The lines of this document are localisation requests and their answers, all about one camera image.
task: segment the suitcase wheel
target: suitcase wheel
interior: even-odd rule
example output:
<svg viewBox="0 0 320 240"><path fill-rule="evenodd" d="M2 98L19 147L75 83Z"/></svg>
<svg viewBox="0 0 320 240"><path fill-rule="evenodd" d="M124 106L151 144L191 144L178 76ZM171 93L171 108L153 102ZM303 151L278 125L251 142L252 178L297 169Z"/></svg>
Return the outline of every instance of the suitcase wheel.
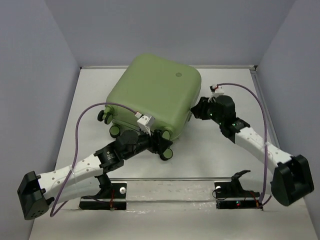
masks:
<svg viewBox="0 0 320 240"><path fill-rule="evenodd" d="M104 123L107 124L107 125L110 124L113 118L114 118L114 116L112 115L112 113L108 112L105 115Z"/></svg>
<svg viewBox="0 0 320 240"><path fill-rule="evenodd" d="M170 140L170 137L171 137L170 132L168 130L162 131L161 137L164 139Z"/></svg>
<svg viewBox="0 0 320 240"><path fill-rule="evenodd" d="M174 156L174 152L170 148L167 148L167 150L165 150L164 153L160 154L159 156L161 160L167 161Z"/></svg>
<svg viewBox="0 0 320 240"><path fill-rule="evenodd" d="M99 121L99 122L102 122L102 121L104 120L104 119L103 119L104 114L105 114L105 111L103 111L103 110L101 110L101 111L99 112L99 114L98 114L98 121Z"/></svg>
<svg viewBox="0 0 320 240"><path fill-rule="evenodd" d="M121 134L120 128L117 125L113 125L109 129L109 133L110 133L110 136L115 139L115 138L119 137Z"/></svg>

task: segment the white floor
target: white floor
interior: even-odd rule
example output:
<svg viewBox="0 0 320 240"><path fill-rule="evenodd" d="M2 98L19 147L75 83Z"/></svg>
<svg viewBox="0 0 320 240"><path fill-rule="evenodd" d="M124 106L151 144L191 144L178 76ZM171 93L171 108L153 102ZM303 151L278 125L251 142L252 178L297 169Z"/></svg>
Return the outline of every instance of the white floor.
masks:
<svg viewBox="0 0 320 240"><path fill-rule="evenodd" d="M82 69L63 136L56 168L72 163L75 149L75 125L88 106L104 102L124 69ZM248 69L199 69L202 76L200 96L209 96L214 83L238 83L255 92ZM263 134L262 115L254 98L243 89L225 87L236 104L240 118L246 120L260 135ZM113 139L109 126L97 121L102 107L90 110L79 127L79 154L83 159L104 147ZM192 119L173 146L174 157L166 162L149 152L125 162L124 167L111 172L111 178L207 178L230 177L250 169L248 179L262 180L263 165L248 152L224 138L213 121ZM77 209L78 199L69 202L54 218L48 214L34 221L31 240L316 240L305 202L300 200L283 207L274 199L265 211L256 209L217 210L210 197L212 182L173 181L174 187L157 185L158 197L150 185L128 182L128 211L83 211ZM181 197L181 191L187 191ZM159 203L157 200L181 202ZM152 199L152 202L140 200ZM197 200L188 203L186 199Z"/></svg>

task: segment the gray wall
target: gray wall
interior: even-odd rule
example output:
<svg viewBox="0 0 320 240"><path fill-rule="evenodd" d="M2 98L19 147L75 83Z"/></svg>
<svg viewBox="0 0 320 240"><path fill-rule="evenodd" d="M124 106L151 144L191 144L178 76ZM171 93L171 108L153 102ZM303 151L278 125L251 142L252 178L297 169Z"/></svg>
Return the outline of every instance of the gray wall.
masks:
<svg viewBox="0 0 320 240"><path fill-rule="evenodd" d="M258 77L280 146L309 160L305 200L320 237L320 1L297 0L265 53Z"/></svg>
<svg viewBox="0 0 320 240"><path fill-rule="evenodd" d="M0 238L29 238L17 189L25 173L51 171L79 67L43 0L0 7Z"/></svg>
<svg viewBox="0 0 320 240"><path fill-rule="evenodd" d="M45 0L81 66L257 65L294 0Z"/></svg>

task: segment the green luggage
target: green luggage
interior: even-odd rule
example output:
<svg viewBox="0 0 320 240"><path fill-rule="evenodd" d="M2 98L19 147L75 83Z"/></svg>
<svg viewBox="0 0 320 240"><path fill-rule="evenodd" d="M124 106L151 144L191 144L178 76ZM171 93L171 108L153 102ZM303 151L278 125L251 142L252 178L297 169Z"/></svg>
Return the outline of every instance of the green luggage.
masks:
<svg viewBox="0 0 320 240"><path fill-rule="evenodd" d="M196 104L200 89L201 75L195 68L145 53L132 61L106 101L153 116L151 131L162 130L162 137L174 142L192 116L190 108ZM124 128L139 130L135 115L120 106L105 106L98 120L112 122L109 132L113 138ZM166 152L161 159L172 157L170 149Z"/></svg>

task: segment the purple cable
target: purple cable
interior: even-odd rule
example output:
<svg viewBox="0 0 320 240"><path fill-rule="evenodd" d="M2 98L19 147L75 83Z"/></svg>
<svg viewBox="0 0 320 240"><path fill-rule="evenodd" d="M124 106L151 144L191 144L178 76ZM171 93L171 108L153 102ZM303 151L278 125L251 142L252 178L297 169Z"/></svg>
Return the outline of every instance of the purple cable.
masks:
<svg viewBox="0 0 320 240"><path fill-rule="evenodd" d="M114 102L100 102L100 103L96 103L96 104L93 104L89 107L87 107L79 116L78 118L78 121L76 122L76 125L75 125L75 151L74 151L74 158L73 158L73 162L72 162L72 165L71 165L71 168L74 169L75 165L76 165L76 162L77 162L77 157L78 157L78 147L79 147L79 142L78 142L78 131L79 131L79 124L80 124L80 120L81 118L84 116L84 114L94 108L94 107L97 107L97 106L101 106L101 105L115 105L115 106L119 106L119 107L122 107L122 108L125 108L131 112L133 112L134 114L136 114L137 112L134 111L133 109L125 106L125 105L122 105L122 104L119 104L119 103L114 103ZM65 188L66 184L67 184L67 181L68 179L70 178L72 174L72 170L69 171L69 173L67 174L66 178L64 179L62 185L61 185L61 188L58 192L58 194L56 195L56 198L53 202L53 205L52 205L52 208L51 208L51 212L50 212L50 217L54 217L58 212L59 210L68 202L68 201L65 201L64 203L62 203L58 209L55 211L55 208L56 208L56 205L58 203L58 200L61 196L61 193L63 191L63 189Z"/></svg>
<svg viewBox="0 0 320 240"><path fill-rule="evenodd" d="M247 90L251 95L255 98L255 100L258 102L261 112L262 112L262 118L263 118L263 125L264 125L264 143L268 141L268 131L267 131L267 118L266 118L266 113L265 110L262 106L262 103L260 102L259 98L255 95L253 91L251 91L249 88L246 86L237 84L237 83L219 83L217 86L223 86L223 85L229 85L229 86L236 86L243 88ZM267 188L267 172L268 172L268 145L264 144L264 172L263 172L263 188L262 188L262 193L259 197L259 202L262 203L265 194L266 194L266 188Z"/></svg>

